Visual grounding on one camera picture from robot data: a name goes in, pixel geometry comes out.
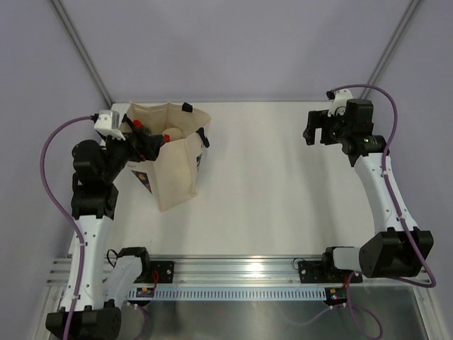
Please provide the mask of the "red dish soap bottle back-label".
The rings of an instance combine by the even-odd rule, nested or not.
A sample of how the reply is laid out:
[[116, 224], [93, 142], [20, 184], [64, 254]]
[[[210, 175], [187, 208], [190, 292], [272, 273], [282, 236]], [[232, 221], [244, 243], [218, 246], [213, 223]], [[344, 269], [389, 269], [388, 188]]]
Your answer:
[[146, 136], [152, 136], [152, 132], [140, 120], [133, 120], [134, 127], [142, 131]]

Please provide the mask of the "beige pump lotion bottle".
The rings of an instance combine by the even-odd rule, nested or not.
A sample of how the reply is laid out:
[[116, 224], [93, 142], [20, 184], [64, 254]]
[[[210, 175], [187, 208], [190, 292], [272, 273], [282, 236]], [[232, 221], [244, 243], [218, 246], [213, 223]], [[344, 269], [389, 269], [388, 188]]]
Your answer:
[[170, 128], [167, 128], [165, 129], [163, 132], [162, 132], [162, 135], [163, 134], [168, 134], [170, 135], [171, 137], [171, 142], [174, 142], [174, 141], [177, 141], [177, 140], [181, 140], [184, 138], [184, 134], [183, 134], [183, 131], [177, 127], [170, 127]]

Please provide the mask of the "cream canvas tote bag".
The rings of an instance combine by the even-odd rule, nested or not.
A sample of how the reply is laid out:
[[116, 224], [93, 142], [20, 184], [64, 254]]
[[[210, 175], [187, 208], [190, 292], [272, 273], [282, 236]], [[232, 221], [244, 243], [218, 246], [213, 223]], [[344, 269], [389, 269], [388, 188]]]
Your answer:
[[162, 135], [167, 128], [183, 131], [184, 138], [165, 143], [155, 161], [130, 161], [127, 164], [155, 197], [159, 210], [174, 208], [194, 198], [202, 153], [210, 146], [211, 116], [189, 103], [157, 106], [131, 103], [126, 114], [132, 120], [140, 120], [155, 135]]

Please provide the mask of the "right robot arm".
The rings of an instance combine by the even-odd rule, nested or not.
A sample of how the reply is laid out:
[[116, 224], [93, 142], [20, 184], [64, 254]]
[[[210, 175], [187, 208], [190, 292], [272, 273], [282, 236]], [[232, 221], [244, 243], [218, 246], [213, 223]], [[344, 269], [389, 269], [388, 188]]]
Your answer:
[[323, 253], [321, 275], [336, 281], [345, 272], [367, 278], [411, 282], [424, 267], [433, 245], [406, 207], [391, 170], [386, 140], [373, 133], [371, 101], [348, 99], [334, 110], [312, 110], [302, 134], [308, 145], [321, 131], [323, 145], [340, 144], [364, 187], [374, 221], [374, 236], [361, 247], [332, 246]]

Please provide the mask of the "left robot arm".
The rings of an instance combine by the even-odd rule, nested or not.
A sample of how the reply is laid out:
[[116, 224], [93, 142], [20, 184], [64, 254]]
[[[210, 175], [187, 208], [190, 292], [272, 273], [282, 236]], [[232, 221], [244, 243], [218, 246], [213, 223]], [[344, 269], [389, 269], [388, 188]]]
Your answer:
[[74, 228], [76, 244], [60, 307], [45, 321], [58, 339], [116, 339], [132, 284], [159, 282], [144, 247], [121, 249], [109, 276], [103, 275], [103, 266], [118, 197], [114, 180], [128, 162], [156, 160], [164, 136], [147, 135], [126, 114], [113, 110], [89, 119], [102, 140], [84, 140], [71, 151], [71, 212], [63, 214]]

